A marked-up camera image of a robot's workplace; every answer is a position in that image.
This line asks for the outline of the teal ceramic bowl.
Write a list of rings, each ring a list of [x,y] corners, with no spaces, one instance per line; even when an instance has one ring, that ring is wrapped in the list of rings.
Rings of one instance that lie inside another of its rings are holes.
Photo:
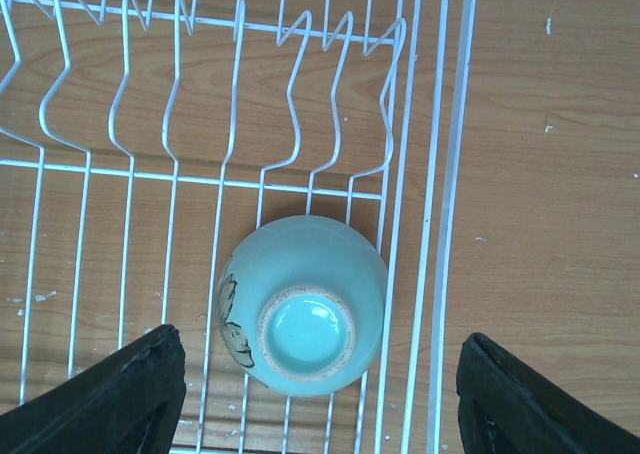
[[[267,388],[323,396],[377,355],[388,270],[347,224],[296,215],[265,224],[228,257],[215,312],[233,361]]]

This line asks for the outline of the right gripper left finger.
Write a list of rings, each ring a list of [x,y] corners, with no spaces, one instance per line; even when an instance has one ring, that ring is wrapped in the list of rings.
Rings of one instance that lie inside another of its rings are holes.
[[[3,453],[167,453],[186,396],[179,330],[164,324],[1,416]]]

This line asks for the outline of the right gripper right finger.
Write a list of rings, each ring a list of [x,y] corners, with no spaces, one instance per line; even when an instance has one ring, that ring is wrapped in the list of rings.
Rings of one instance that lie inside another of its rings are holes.
[[[639,437],[483,333],[462,345],[458,424],[466,453],[637,453]]]

